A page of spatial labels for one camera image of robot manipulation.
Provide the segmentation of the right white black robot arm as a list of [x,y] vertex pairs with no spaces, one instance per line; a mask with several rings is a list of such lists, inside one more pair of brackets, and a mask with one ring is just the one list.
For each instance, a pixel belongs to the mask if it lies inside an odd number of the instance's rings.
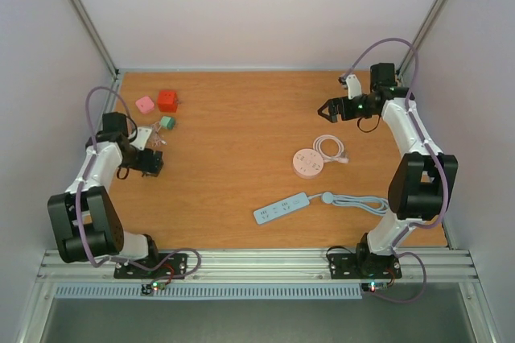
[[369,93],[363,93],[353,74],[345,76],[341,83],[346,86],[347,95],[327,100],[317,114],[331,123],[359,122],[378,116],[389,127],[401,161],[389,185],[386,214],[373,230],[363,235],[348,260],[334,264],[337,269],[350,267],[360,279],[397,278],[397,247],[414,229],[428,229],[442,221],[458,161],[432,140],[410,89],[398,84],[393,64],[371,66]]

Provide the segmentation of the pink round socket hub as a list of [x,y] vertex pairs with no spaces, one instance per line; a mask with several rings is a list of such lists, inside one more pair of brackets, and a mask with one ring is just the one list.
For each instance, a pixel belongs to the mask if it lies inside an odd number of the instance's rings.
[[309,148],[298,150],[292,159],[295,174],[303,179],[314,179],[323,170],[324,161],[321,154]]

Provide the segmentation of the light blue power strip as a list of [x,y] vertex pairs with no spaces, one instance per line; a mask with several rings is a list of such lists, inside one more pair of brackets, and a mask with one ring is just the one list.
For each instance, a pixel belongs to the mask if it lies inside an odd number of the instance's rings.
[[310,200],[307,194],[305,192],[301,192],[257,209],[253,212],[253,216],[258,225],[264,225],[295,211],[304,209],[309,204]]

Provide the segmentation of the red cube plug adapter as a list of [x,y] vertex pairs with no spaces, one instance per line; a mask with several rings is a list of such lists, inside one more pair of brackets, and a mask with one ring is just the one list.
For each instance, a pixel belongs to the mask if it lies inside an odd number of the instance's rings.
[[175,90],[162,89],[157,97],[157,106],[162,113],[175,113],[178,109],[178,95]]

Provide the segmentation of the green small plug charger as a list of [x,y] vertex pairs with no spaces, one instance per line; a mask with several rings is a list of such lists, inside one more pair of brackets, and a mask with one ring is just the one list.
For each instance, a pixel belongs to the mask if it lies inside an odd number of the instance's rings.
[[163,116],[160,119],[159,125],[166,130],[172,130],[176,125],[176,119],[170,116]]

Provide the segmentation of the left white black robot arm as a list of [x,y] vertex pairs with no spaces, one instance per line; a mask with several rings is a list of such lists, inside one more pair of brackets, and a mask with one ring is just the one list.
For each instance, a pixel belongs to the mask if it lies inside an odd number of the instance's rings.
[[157,275],[162,257],[145,234],[123,229],[109,198],[115,178],[121,171],[134,170],[157,177],[163,168],[163,153],[146,147],[148,135],[138,128],[129,132],[129,116],[114,112],[102,116],[102,128],[86,143],[83,165],[65,192],[51,196],[47,211],[63,262],[90,262],[99,265],[104,258],[119,258],[144,277]]

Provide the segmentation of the pink cube plug adapter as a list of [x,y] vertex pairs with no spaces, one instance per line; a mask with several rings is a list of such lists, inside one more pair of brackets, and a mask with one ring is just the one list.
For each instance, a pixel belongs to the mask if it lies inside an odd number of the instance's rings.
[[149,114],[155,110],[155,103],[149,96],[140,97],[135,105],[141,114]]

